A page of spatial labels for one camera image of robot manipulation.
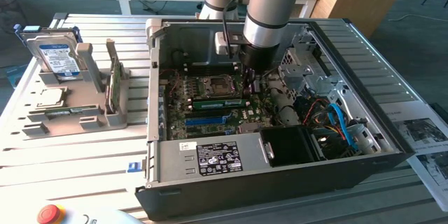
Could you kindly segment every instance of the white cable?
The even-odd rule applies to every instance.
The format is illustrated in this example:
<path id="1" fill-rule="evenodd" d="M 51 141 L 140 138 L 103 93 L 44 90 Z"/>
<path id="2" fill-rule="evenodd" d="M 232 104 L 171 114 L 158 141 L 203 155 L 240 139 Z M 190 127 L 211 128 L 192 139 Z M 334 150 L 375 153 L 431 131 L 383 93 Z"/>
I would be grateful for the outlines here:
<path id="1" fill-rule="evenodd" d="M 420 18 L 428 18 L 428 19 L 432 19 L 432 20 L 439 20 L 439 21 L 448 22 L 447 19 L 431 18 L 431 17 L 427 17 L 427 16 L 415 15 L 415 14 L 407 14 L 407 15 L 404 15 L 402 18 L 398 18 L 398 19 L 388 19 L 387 21 L 400 21 L 400 20 L 406 19 L 406 18 L 410 17 L 410 16 L 415 16 L 415 17 L 420 17 Z"/>

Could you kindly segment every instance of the printed manual page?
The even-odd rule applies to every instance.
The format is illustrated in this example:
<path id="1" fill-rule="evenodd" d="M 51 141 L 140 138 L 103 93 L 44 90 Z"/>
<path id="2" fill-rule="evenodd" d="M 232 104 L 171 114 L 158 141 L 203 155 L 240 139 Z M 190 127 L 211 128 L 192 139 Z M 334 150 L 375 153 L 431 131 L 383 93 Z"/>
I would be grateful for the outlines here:
<path id="1" fill-rule="evenodd" d="M 382 104 L 416 154 L 408 159 L 443 211 L 448 211 L 448 125 L 422 101 Z"/>

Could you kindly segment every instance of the gray carpet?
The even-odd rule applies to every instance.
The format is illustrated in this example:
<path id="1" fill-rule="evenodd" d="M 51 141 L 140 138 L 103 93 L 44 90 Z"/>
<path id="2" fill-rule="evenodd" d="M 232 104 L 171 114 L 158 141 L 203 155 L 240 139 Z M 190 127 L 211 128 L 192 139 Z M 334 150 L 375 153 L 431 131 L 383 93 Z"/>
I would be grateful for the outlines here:
<path id="1" fill-rule="evenodd" d="M 407 14 L 448 19 L 447 0 L 396 0 L 371 42 L 427 102 L 448 110 L 448 22 Z"/>
<path id="2" fill-rule="evenodd" d="M 428 0 L 424 6 L 423 0 L 398 0 L 392 6 L 382 25 L 379 26 L 371 41 L 384 57 L 406 77 L 414 88 L 428 102 L 439 102 L 448 109 L 448 22 L 440 22 L 418 17 L 410 17 L 400 22 L 387 21 L 406 14 L 418 14 L 435 18 L 448 19 L 448 8 L 443 8 L 447 0 Z M 120 14 L 118 1 L 104 0 L 19 0 L 26 18 L 20 10 L 12 6 L 8 12 L 3 8 L 0 12 L 0 57 L 8 65 L 28 63 L 31 54 L 23 47 L 15 35 L 6 27 L 15 22 L 24 24 L 24 20 L 32 25 L 47 26 L 54 13 L 80 14 Z M 164 1 L 148 3 L 154 10 L 160 10 L 162 15 L 192 15 L 199 10 L 196 2 L 168 2 L 164 9 Z M 154 15 L 154 12 L 143 10 L 139 1 L 131 3 L 132 14 Z M 12 94 L 12 87 L 0 79 L 0 111 Z"/>

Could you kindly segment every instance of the warning label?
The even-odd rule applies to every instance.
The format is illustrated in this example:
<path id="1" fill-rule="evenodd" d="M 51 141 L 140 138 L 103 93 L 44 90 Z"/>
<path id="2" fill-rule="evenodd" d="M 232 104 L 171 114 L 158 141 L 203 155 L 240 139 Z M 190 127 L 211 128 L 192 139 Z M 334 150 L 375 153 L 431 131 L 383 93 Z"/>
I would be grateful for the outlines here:
<path id="1" fill-rule="evenodd" d="M 239 172 L 243 170 L 236 142 L 196 146 L 199 173 L 203 176 Z"/>

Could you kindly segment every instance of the red wire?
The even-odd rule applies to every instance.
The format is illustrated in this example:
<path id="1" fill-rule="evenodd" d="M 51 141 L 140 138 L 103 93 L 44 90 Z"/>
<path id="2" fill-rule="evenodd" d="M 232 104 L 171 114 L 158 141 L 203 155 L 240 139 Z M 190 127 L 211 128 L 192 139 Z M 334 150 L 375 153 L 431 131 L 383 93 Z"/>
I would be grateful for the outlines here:
<path id="1" fill-rule="evenodd" d="M 314 102 L 314 104 L 311 104 L 311 108 L 310 108 L 310 110 L 308 110 L 308 114 L 307 114 L 307 116 L 306 116 L 306 120 L 303 120 L 303 124 L 307 123 L 308 118 L 310 118 L 310 115 L 311 115 L 311 112 L 314 111 L 315 105 L 316 105 L 316 103 L 318 103 L 319 101 L 324 101 L 324 100 L 323 100 L 323 99 L 318 99 L 318 100 Z"/>
<path id="2" fill-rule="evenodd" d="M 178 72 L 178 70 L 176 69 L 164 69 L 160 73 L 159 73 L 159 75 L 162 75 L 163 73 L 166 73 L 167 71 L 175 71 L 175 73 L 176 73 L 176 76 L 178 76 L 178 80 L 176 80 L 176 83 L 175 83 L 175 85 L 174 85 L 174 88 L 171 89 L 171 91 L 170 91 L 170 93 L 168 93 L 168 95 L 171 96 L 172 95 L 172 92 L 174 92 L 174 90 L 175 90 L 175 88 L 176 88 L 176 86 L 178 86 L 178 84 L 179 84 L 179 81 L 180 81 L 180 74 L 179 74 L 179 72 Z"/>
<path id="3" fill-rule="evenodd" d="M 339 134 L 340 134 L 340 136 L 343 137 L 343 140 L 346 140 L 346 136 L 344 136 L 344 134 L 343 134 L 343 132 L 342 132 L 342 130 L 335 126 L 335 129 L 338 130 L 338 132 L 339 132 Z"/>
<path id="4" fill-rule="evenodd" d="M 175 72 L 176 72 L 176 74 L 178 74 L 178 80 L 176 80 L 176 83 L 175 83 L 175 85 L 174 85 L 174 88 L 171 89 L 171 91 L 170 91 L 170 96 L 172 95 L 172 92 L 174 92 L 174 90 L 175 90 L 175 88 L 176 88 L 176 86 L 178 86 L 178 84 L 179 84 L 179 81 L 180 81 L 180 74 L 179 74 L 179 72 L 175 70 Z"/>

